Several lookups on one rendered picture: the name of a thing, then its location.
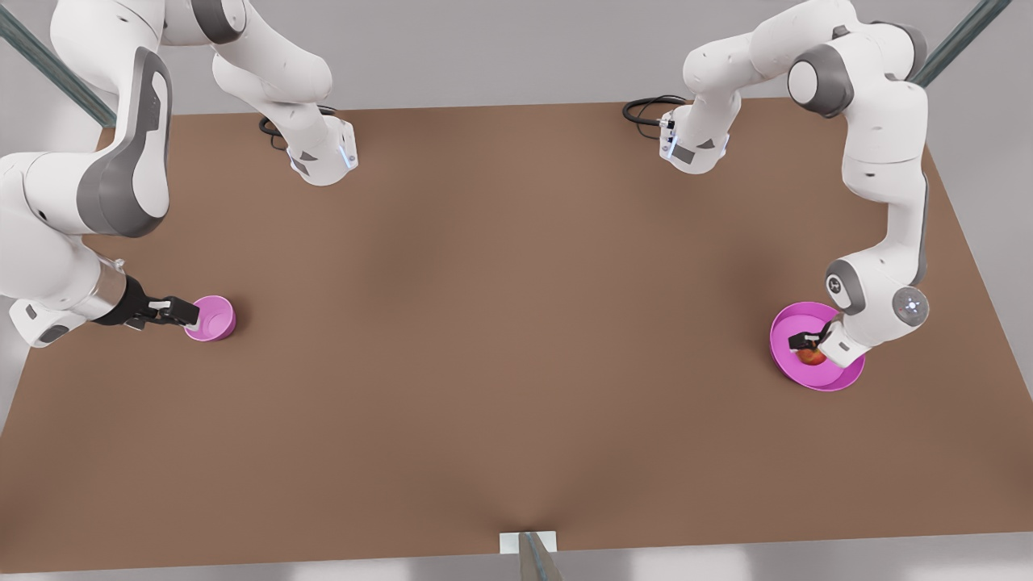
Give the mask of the pink bowl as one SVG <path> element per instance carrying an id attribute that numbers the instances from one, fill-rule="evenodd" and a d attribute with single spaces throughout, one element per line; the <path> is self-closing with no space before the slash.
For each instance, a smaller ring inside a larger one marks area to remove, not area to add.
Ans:
<path id="1" fill-rule="evenodd" d="M 193 304 L 199 309 L 199 317 L 195 326 L 184 328 L 189 338 L 211 342 L 228 338 L 232 334 L 236 327 L 232 302 L 222 295 L 206 295 Z"/>

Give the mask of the pink plate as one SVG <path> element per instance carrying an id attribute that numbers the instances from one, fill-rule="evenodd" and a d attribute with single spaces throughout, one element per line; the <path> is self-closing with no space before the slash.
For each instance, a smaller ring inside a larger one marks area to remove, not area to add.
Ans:
<path id="1" fill-rule="evenodd" d="M 801 332 L 822 330 L 823 324 L 837 316 L 838 310 L 823 303 L 797 302 L 780 311 L 772 320 L 770 351 L 779 369 L 794 383 L 819 392 L 836 392 L 849 387 L 860 377 L 866 358 L 859 357 L 846 368 L 823 361 L 807 365 L 789 347 L 789 338 Z"/>

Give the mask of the silver frame post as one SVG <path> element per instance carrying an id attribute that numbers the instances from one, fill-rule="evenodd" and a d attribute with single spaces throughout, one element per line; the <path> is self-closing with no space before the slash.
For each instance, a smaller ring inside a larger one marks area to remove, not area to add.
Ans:
<path id="1" fill-rule="evenodd" d="M 2 5 L 0 5 L 0 38 L 14 48 L 26 62 L 36 67 L 93 121 L 103 128 L 115 127 L 117 122 L 115 112 L 81 78 L 75 77 L 62 59 L 42 44 L 40 38 L 34 36 Z"/>
<path id="2" fill-rule="evenodd" d="M 929 87 L 1011 3 L 1012 0 L 979 0 L 977 6 L 954 26 L 944 41 L 933 49 L 924 66 L 910 81 L 919 87 Z"/>
<path id="3" fill-rule="evenodd" d="M 519 556 L 521 581 L 565 581 L 554 562 L 558 550 L 556 532 L 506 532 L 499 534 L 500 554 Z"/>

